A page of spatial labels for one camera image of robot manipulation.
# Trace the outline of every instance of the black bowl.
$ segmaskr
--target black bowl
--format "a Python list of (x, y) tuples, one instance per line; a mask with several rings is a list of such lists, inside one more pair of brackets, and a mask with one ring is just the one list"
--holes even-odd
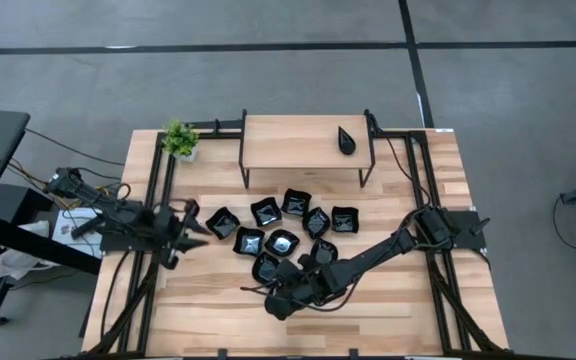
[(266, 226), (281, 220), (281, 211), (274, 197), (267, 197), (260, 202), (250, 204), (252, 216), (258, 227)]
[(329, 264), (339, 257), (335, 244), (324, 239), (317, 239), (312, 245), (310, 256), (320, 265)]
[(252, 266), (252, 277), (260, 284), (267, 284), (275, 278), (279, 260), (269, 254), (261, 253)]
[(240, 227), (237, 230), (237, 240), (232, 251), (237, 254), (257, 256), (261, 253), (261, 246), (264, 243), (266, 233), (259, 229), (248, 229)]
[(330, 218), (320, 207), (308, 212), (301, 223), (311, 239), (320, 238), (330, 229)]
[(303, 217), (308, 212), (311, 198), (312, 196), (307, 192), (288, 189), (284, 194), (284, 203), (281, 205), (281, 211), (286, 214)]
[(299, 245), (299, 238), (290, 231), (277, 229), (270, 234), (268, 241), (264, 244), (269, 253), (277, 256), (290, 256)]
[(206, 226), (219, 240), (227, 238), (239, 225), (239, 219), (225, 207), (217, 210), (215, 215), (206, 220)]
[(332, 231), (354, 232), (359, 231), (359, 210), (355, 208), (332, 208)]

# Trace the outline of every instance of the concrete floor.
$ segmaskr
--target concrete floor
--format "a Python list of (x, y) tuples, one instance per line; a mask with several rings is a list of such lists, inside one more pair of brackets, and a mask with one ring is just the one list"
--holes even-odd
[[(576, 40), (576, 1), (409, 6), (417, 41)], [(0, 0), (0, 47), (404, 38), (392, 0)], [(475, 205), (492, 218), (486, 237), (511, 347), (576, 357), (576, 251), (558, 242), (551, 223), (557, 193), (576, 186), (576, 49), (422, 50), (420, 57), (435, 125), (455, 128)], [(30, 128), (108, 159), (125, 157), (133, 129), (173, 116), (235, 118), (243, 107), (370, 108), (382, 126), (421, 126), (405, 50), (0, 56), (0, 109), (26, 111)], [(63, 165), (121, 174), (31, 134), (15, 157), (45, 178)], [(23, 184), (12, 174), (3, 181)], [(562, 232), (576, 243), (576, 206), (560, 210)], [(0, 359), (76, 353), (94, 284), (79, 274), (12, 293), (2, 310), (13, 322), (0, 328)]]

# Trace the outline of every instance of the white pot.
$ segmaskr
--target white pot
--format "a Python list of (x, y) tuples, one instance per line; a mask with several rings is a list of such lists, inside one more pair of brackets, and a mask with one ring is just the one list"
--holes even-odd
[(186, 155), (173, 154), (173, 156), (177, 158), (177, 160), (179, 161), (194, 162), (195, 159), (197, 158), (197, 145), (195, 145), (195, 147), (192, 148), (192, 152), (190, 153), (190, 155), (186, 156)]

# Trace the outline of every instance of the wooden table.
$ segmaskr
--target wooden table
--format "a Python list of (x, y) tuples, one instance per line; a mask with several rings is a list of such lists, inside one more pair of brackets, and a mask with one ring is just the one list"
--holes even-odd
[[(363, 188), (375, 165), (369, 114), (246, 116), (244, 112), (239, 159), (244, 187), (249, 187), (251, 169), (281, 168), (356, 169)], [(355, 142), (350, 155), (339, 151), (339, 128)]]
[[(455, 134), (428, 130), (427, 135), (442, 205), (469, 208), (472, 201)], [(123, 175), (123, 181), (132, 186), (133, 199), (145, 196), (156, 136), (154, 130), (133, 133)], [(393, 140), (393, 145), (407, 169), (403, 141)], [(311, 207), (321, 206), (328, 213), (333, 206), (353, 206), (359, 209), (359, 234), (328, 232), (324, 236), (337, 245), (340, 257), (351, 257), (385, 239), (415, 207), (411, 183), (397, 168), (387, 142), (375, 140), (374, 146), (377, 164), (363, 189), (357, 185), (356, 170), (338, 169), (259, 173), (245, 189), (238, 168), (239, 140), (202, 140), (197, 161), (177, 165), (171, 198), (197, 199), (202, 207), (201, 221), (227, 206), (247, 227), (254, 227), (250, 203), (275, 196), (281, 204), (288, 187), (311, 193)], [(425, 178), (419, 154), (417, 159), (421, 177)], [(160, 169), (156, 199), (161, 197), (165, 159)], [(300, 221), (287, 216), (281, 227), (302, 241), (293, 260), (310, 251), (311, 240)], [(349, 348), (358, 348), (363, 355), (441, 353), (422, 253), (396, 257), (367, 273), (340, 311), (302, 310), (280, 322), (266, 313), (262, 297), (239, 290), (240, 286), (256, 285), (250, 274), (254, 259), (235, 254), (232, 237), (223, 241), (206, 238), (210, 246), (181, 256), (174, 271), (159, 271), (149, 356), (215, 356), (219, 348), (227, 348), (233, 356), (347, 355)], [(104, 257), (84, 350), (99, 341), (100, 317), (120, 256), (112, 253)], [(464, 305), (494, 342), (507, 346), (486, 263), (467, 250), (455, 250), (453, 257)], [(121, 268), (113, 291), (108, 328), (124, 306), (131, 267), (132, 255)], [(446, 309), (452, 346), (458, 348), (454, 316), (447, 303)], [(141, 318), (139, 310), (136, 316)], [(133, 321), (129, 349), (136, 347), (138, 324)]]

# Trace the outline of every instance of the white bag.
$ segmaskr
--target white bag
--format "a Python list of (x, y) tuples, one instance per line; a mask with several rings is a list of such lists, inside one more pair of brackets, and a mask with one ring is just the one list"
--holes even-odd
[[(48, 237), (50, 233), (50, 224), (45, 220), (34, 224), (21, 225), (19, 228), (44, 237)], [(17, 250), (7, 249), (4, 253), (0, 254), (0, 277), (12, 276), (16, 280), (19, 280), (29, 271), (46, 270), (52, 267), (44, 266), (41, 268), (33, 268), (39, 262), (41, 262), (41, 259), (34, 256)]]

